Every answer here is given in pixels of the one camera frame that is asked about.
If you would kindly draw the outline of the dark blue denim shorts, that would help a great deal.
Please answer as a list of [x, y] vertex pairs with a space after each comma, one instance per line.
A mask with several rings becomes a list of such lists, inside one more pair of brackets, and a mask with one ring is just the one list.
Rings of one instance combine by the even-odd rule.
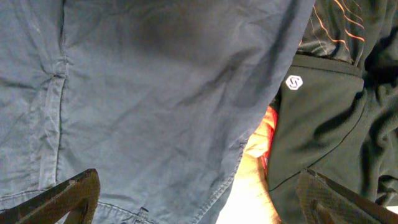
[[215, 223], [313, 5], [2, 0], [1, 209], [96, 169], [95, 223]]

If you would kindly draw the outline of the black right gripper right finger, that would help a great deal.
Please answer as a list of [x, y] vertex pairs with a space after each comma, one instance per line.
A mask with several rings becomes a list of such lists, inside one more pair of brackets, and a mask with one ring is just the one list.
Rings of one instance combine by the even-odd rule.
[[297, 195], [307, 223], [397, 224], [397, 214], [311, 169], [301, 171]]

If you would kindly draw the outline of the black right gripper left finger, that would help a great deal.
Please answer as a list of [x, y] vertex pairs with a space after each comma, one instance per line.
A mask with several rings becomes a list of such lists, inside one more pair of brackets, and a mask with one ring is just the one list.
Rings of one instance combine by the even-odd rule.
[[38, 196], [1, 213], [1, 224], [65, 223], [90, 224], [100, 196], [96, 169], [58, 184]]

